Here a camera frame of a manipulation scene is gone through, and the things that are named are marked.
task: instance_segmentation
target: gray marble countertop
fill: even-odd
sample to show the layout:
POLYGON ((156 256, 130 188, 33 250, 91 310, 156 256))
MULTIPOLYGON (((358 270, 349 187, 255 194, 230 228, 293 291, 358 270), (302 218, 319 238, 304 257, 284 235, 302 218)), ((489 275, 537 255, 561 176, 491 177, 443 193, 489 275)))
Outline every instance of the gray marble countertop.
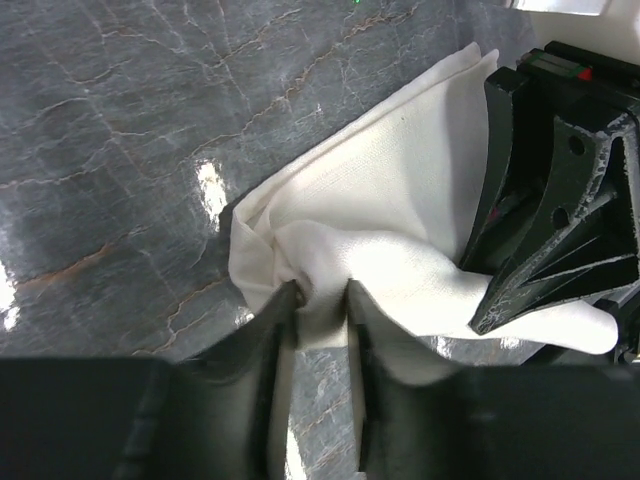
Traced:
MULTIPOLYGON (((250 318, 226 271, 244 194, 469 42, 506 64, 534 43, 526 16, 478 0, 3 7, 5 356, 182 359, 218 341, 250 318)), ((535 348, 429 342, 473 363, 535 348)), ((298 354, 295 478, 356 475, 345 366, 298 354)))

